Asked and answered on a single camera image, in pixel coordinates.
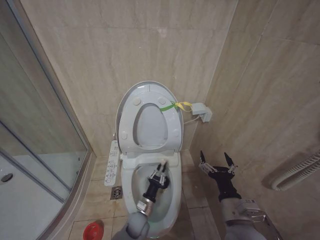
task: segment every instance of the floor tile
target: floor tile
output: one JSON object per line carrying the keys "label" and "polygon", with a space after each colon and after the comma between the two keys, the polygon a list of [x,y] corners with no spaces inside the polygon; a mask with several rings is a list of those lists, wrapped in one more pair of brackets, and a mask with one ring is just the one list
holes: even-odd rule
{"label": "floor tile", "polygon": [[182,174],[182,188],[188,209],[209,206],[197,172]]}
{"label": "floor tile", "polygon": [[189,215],[196,240],[221,239],[209,207],[189,209]]}
{"label": "floor tile", "polygon": [[128,220],[127,216],[120,216],[120,217],[113,218],[112,237],[124,227],[127,220]]}
{"label": "floor tile", "polygon": [[104,180],[91,181],[76,221],[112,218],[115,214],[116,200],[110,200],[111,187]]}
{"label": "floor tile", "polygon": [[64,232],[64,235],[62,236],[61,240],[68,240],[69,239],[73,224],[74,223],[72,222],[71,225],[68,227],[68,229]]}
{"label": "floor tile", "polygon": [[194,161],[190,155],[189,150],[183,150],[180,152],[181,154],[181,166],[183,173],[194,172],[196,167],[194,165]]}
{"label": "floor tile", "polygon": [[192,224],[189,217],[188,207],[184,194],[181,196],[181,206],[179,215],[169,233],[160,240],[193,240],[195,239]]}
{"label": "floor tile", "polygon": [[102,157],[96,158],[93,173],[91,176],[91,181],[105,179],[108,159],[109,159],[109,157],[107,157],[107,156],[102,156]]}
{"label": "floor tile", "polygon": [[[105,218],[101,220],[97,219],[96,221],[100,223],[102,222],[104,225],[102,240],[110,240],[113,227],[113,218]],[[75,221],[70,233],[69,240],[82,240],[86,226],[93,222],[95,222],[95,220]]]}
{"label": "floor tile", "polygon": [[114,217],[123,217],[123,216],[128,216],[128,210],[126,207],[125,199],[117,199],[115,201],[115,212],[114,212]]}

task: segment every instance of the bidet control panel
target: bidet control panel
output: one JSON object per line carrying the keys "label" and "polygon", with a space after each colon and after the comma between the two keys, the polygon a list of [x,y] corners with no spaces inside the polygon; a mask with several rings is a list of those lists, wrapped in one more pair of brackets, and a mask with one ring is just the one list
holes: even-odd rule
{"label": "bidet control panel", "polygon": [[108,164],[106,166],[104,185],[113,186],[116,183],[117,169],[119,162],[119,147],[118,141],[113,140],[111,142]]}

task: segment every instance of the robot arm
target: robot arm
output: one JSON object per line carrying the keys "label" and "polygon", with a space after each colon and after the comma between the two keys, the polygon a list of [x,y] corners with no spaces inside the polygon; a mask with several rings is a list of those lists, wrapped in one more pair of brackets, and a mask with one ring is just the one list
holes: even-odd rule
{"label": "robot arm", "polygon": [[143,198],[136,205],[138,212],[129,215],[126,224],[113,236],[112,240],[143,240],[147,237],[150,228],[148,216],[150,216],[156,202],[157,192],[159,189],[166,189],[170,183],[165,174],[166,166],[166,162],[159,164],[148,177],[150,184],[143,194]]}
{"label": "robot arm", "polygon": [[253,226],[253,223],[259,222],[266,224],[273,239],[282,240],[268,215],[259,208],[257,203],[251,199],[242,199],[237,193],[231,182],[237,166],[226,153],[224,156],[228,167],[211,166],[206,163],[205,156],[201,151],[199,168],[214,179],[218,185],[220,193],[218,198],[226,224],[225,240],[266,240]]}

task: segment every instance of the power cord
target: power cord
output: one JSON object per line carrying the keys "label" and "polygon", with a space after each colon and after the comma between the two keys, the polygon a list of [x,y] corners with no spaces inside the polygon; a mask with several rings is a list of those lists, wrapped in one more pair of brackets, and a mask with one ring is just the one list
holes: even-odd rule
{"label": "power cord", "polygon": [[191,119],[191,120],[189,120],[189,121],[184,122],[183,124],[189,124],[189,123],[197,120],[198,118],[200,118],[200,115],[198,115],[197,117],[195,117],[195,118],[193,118],[193,119]]}

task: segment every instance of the floor drain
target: floor drain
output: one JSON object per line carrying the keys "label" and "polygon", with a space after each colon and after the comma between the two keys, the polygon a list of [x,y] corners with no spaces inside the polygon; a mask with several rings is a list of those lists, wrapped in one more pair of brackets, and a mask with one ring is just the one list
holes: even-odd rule
{"label": "floor drain", "polygon": [[114,186],[111,189],[110,200],[112,199],[122,199],[122,186]]}
{"label": "floor drain", "polygon": [[1,182],[3,183],[9,182],[13,177],[14,175],[12,173],[8,173],[1,178]]}

